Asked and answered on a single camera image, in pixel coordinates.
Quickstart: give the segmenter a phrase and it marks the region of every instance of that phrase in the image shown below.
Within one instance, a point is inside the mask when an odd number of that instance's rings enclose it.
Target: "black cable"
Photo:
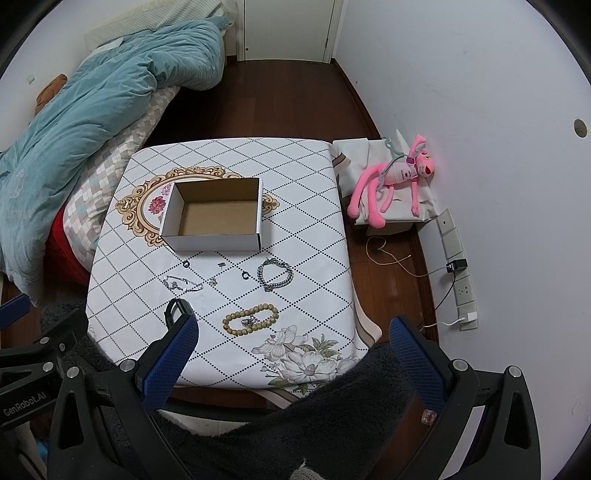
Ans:
[[[449,294],[452,292],[453,290],[453,286],[456,284],[456,271],[454,270],[453,272],[453,281],[452,281],[452,286],[449,287],[449,290],[447,291],[447,293],[445,294],[445,296],[441,299],[441,301],[437,304],[437,306],[435,307],[434,312],[437,311],[437,309],[441,306],[441,304],[445,301],[445,299],[449,296]]]

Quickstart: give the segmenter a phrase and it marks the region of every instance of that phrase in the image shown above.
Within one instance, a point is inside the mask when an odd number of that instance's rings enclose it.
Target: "pink flower print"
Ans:
[[[152,213],[153,215],[158,215],[160,212],[162,212],[162,210],[164,210],[165,205],[166,205],[166,200],[164,200],[162,197],[156,197],[150,203],[150,206],[148,207],[148,211],[150,213]]]

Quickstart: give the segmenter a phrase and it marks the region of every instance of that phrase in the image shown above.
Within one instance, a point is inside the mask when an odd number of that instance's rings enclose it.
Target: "white flower print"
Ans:
[[[359,358],[357,358],[357,356],[354,354],[339,360],[336,364],[336,374],[344,374],[346,371],[351,370],[357,364],[357,362],[359,362]]]
[[[254,347],[252,353],[264,353],[265,358],[271,362],[276,362],[282,356],[285,356],[287,351],[293,352],[295,347],[303,345],[308,341],[308,335],[297,336],[297,327],[291,325],[288,328],[282,328],[275,338],[265,340],[261,346]]]
[[[287,360],[281,359],[285,369],[280,369],[280,375],[289,383],[302,384],[332,380],[336,376],[337,363],[324,358],[316,352],[287,352]]]

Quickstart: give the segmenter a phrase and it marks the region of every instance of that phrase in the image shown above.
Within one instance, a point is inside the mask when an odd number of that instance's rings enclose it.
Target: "open box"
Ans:
[[[160,236],[175,252],[259,251],[262,179],[176,181]]]

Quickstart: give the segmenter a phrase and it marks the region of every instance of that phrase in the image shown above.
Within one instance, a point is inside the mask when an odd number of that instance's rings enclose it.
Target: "pink panther plush toy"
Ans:
[[[385,213],[392,203],[394,197],[394,185],[403,183],[405,181],[411,182],[413,193],[413,203],[411,205],[411,212],[415,217],[418,213],[418,196],[417,184],[418,177],[428,177],[435,172],[435,162],[429,157],[429,152],[423,148],[420,153],[417,152],[418,146],[427,142],[425,137],[417,135],[413,145],[410,147],[406,162],[380,163],[373,167],[368,167],[361,174],[353,195],[351,196],[351,203],[347,208],[347,214],[350,218],[359,217],[359,201],[361,200],[361,193],[368,184],[368,221],[374,228],[383,228],[386,225],[386,220],[378,213],[376,204],[376,191],[381,188],[380,175],[384,177],[383,185],[388,187],[388,194],[384,204],[380,208],[381,213]]]

